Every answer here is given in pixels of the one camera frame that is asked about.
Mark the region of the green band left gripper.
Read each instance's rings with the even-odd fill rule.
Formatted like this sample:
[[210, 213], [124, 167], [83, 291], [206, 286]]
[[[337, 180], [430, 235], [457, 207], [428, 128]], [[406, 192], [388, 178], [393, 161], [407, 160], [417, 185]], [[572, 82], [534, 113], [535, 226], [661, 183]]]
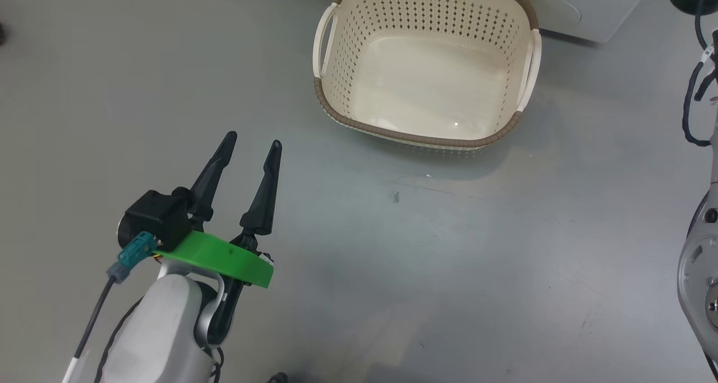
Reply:
[[[227, 132], [205, 168], [190, 188], [193, 201], [188, 209], [191, 222], [203, 225], [209, 222], [219, 181], [230, 163], [237, 141], [237, 132]], [[264, 176], [249, 210], [242, 215], [240, 226], [244, 234], [267, 236], [272, 233], [279, 187], [282, 143], [274, 140], [264, 161]], [[264, 255], [236, 247], [229, 242], [193, 230], [172, 252], [155, 253], [162, 257], [164, 265], [177, 266], [182, 273], [194, 273], [208, 278], [227, 276], [242, 283], [268, 288], [274, 273], [274, 263]]]

